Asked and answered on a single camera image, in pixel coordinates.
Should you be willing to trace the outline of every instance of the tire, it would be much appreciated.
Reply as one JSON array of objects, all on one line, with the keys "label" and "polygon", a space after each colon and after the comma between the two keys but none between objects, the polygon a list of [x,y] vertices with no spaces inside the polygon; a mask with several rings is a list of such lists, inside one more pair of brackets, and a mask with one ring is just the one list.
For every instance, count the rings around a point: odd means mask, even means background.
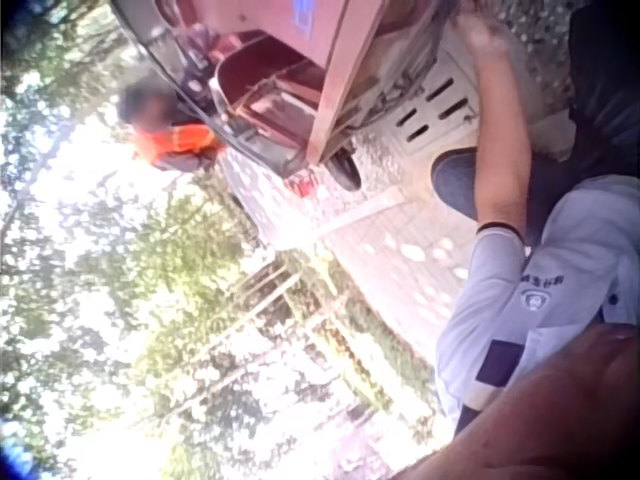
[{"label": "tire", "polygon": [[351,154],[344,148],[325,162],[329,175],[348,192],[357,192],[362,187],[362,178]]}]

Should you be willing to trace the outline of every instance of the man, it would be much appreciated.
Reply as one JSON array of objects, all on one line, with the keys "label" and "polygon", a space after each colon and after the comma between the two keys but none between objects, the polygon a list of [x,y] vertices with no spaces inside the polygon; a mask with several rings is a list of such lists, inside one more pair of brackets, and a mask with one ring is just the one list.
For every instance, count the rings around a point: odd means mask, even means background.
[{"label": "man", "polygon": [[440,198],[479,225],[437,348],[457,438],[398,478],[586,478],[638,432],[639,57],[607,5],[578,11],[573,153],[532,161],[507,42],[484,3],[464,1],[458,18],[478,78],[478,148],[432,170]]},{"label": "man", "polygon": [[209,168],[224,148],[175,92],[148,78],[125,88],[118,114],[133,126],[137,155],[160,170]]}]

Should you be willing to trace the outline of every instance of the orange vest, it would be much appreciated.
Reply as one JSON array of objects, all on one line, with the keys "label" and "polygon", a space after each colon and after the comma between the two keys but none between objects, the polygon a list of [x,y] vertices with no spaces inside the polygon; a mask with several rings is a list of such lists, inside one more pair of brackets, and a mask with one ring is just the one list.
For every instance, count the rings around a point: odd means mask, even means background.
[{"label": "orange vest", "polygon": [[163,155],[176,153],[199,154],[203,150],[222,150],[224,145],[205,125],[170,127],[162,132],[135,130],[132,143],[138,156],[155,165]]}]

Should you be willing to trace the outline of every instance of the red vehicle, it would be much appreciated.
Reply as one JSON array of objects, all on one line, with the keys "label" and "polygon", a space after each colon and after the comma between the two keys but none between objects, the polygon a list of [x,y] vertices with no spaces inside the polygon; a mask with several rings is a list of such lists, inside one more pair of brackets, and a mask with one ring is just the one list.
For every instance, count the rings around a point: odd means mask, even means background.
[{"label": "red vehicle", "polygon": [[[112,0],[129,38],[232,148],[283,179],[324,165],[360,188],[351,136],[419,91],[456,0]],[[206,52],[215,109],[184,87],[185,33]]]}]

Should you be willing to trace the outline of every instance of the white shirt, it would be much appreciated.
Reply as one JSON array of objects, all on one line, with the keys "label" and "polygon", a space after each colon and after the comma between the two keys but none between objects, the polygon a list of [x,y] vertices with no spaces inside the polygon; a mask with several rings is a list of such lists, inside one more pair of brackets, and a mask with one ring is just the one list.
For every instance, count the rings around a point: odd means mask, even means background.
[{"label": "white shirt", "polygon": [[[447,416],[457,424],[463,404],[484,409],[599,314],[607,323],[637,324],[639,255],[640,181],[632,177],[594,178],[565,195],[529,258],[511,231],[481,232],[437,345],[436,386]],[[523,346],[499,387],[478,382],[487,362],[496,364],[492,342]]]}]

